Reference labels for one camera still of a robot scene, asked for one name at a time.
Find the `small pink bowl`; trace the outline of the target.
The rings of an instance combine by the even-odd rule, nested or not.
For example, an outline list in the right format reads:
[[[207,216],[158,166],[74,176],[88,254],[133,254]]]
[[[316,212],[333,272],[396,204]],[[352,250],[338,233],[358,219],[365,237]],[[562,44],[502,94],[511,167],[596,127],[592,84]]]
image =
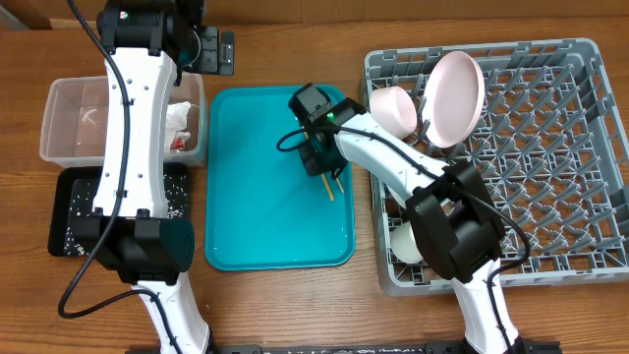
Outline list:
[[[404,139],[417,128],[417,111],[411,96],[394,86],[375,89],[370,95],[370,113],[388,133]]]

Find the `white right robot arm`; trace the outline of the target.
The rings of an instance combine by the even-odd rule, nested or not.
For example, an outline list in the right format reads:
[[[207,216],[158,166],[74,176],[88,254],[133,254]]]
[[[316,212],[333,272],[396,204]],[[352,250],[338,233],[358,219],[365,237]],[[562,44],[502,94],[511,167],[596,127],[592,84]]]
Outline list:
[[[314,152],[363,166],[403,199],[415,247],[453,285],[468,349],[523,352],[498,279],[507,219],[476,167],[428,157],[395,136],[397,105],[373,113],[351,98],[333,103],[317,93],[293,96],[289,107]]]

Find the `wooden chopstick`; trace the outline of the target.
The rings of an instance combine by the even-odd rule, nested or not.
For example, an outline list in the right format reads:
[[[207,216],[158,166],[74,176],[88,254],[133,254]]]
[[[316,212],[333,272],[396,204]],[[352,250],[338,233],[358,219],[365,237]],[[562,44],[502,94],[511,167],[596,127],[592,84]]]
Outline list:
[[[343,185],[341,183],[340,177],[336,177],[335,181],[336,181],[336,183],[337,183],[337,185],[339,187],[340,192],[344,194],[345,192],[344,192],[344,188],[343,188]]]
[[[327,193],[330,201],[334,202],[335,201],[335,197],[334,197],[334,194],[333,194],[333,192],[331,190],[331,187],[330,187],[330,184],[328,182],[328,179],[327,179],[326,175],[325,174],[321,174],[320,177],[321,177],[321,180],[323,182],[323,185],[325,187],[326,193]]]

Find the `large pink plate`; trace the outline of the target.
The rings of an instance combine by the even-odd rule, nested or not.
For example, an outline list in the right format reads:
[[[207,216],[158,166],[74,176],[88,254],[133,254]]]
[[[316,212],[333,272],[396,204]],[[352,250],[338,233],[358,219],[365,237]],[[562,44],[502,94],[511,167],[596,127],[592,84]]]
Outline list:
[[[463,142],[475,130],[485,100],[485,81],[479,64],[463,51],[443,56],[429,75],[422,119],[426,137],[439,148]]]

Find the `red wrapper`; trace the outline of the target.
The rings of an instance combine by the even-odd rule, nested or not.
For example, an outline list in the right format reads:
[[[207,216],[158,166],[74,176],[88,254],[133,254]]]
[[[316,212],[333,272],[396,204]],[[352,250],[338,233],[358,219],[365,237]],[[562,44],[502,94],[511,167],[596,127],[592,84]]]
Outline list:
[[[176,138],[170,146],[170,150],[179,151],[184,150],[186,147],[186,143],[182,138]]]

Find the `white napkin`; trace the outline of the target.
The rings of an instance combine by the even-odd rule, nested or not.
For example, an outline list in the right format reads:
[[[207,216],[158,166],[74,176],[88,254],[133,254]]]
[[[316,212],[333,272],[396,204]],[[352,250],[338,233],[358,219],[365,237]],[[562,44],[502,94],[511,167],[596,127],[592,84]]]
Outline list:
[[[185,142],[190,138],[188,129],[188,113],[192,105],[189,101],[169,104],[166,112],[164,149],[171,151],[170,146],[176,138]]]

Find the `white cup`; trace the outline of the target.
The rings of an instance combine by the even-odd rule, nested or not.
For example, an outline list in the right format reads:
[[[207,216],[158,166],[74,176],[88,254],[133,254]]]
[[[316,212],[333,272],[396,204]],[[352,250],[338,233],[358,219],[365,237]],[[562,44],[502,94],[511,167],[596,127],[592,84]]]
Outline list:
[[[419,264],[424,259],[417,247],[410,222],[405,222],[390,232],[390,248],[400,262],[408,265]]]

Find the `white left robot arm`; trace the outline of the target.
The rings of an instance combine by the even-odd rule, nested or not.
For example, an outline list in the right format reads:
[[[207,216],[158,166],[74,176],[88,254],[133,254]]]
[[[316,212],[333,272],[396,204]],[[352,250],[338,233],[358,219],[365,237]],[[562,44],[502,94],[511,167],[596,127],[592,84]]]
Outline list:
[[[168,217],[164,153],[168,100],[184,72],[218,74],[204,61],[217,31],[202,1],[109,1],[87,33],[103,54],[108,118],[92,212],[73,223],[90,262],[115,271],[139,296],[162,353],[215,353],[188,271],[195,235]]]

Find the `grey bowl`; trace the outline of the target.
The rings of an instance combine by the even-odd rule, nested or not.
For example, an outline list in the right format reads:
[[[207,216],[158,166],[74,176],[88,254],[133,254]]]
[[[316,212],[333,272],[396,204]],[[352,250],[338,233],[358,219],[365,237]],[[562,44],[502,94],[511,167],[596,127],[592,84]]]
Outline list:
[[[398,194],[390,186],[387,187],[387,190],[388,190],[388,193],[390,194],[390,196],[397,203],[397,205],[399,205],[400,208],[402,208],[402,209],[406,209],[407,208],[406,207],[406,201],[407,201],[408,197],[406,195]]]

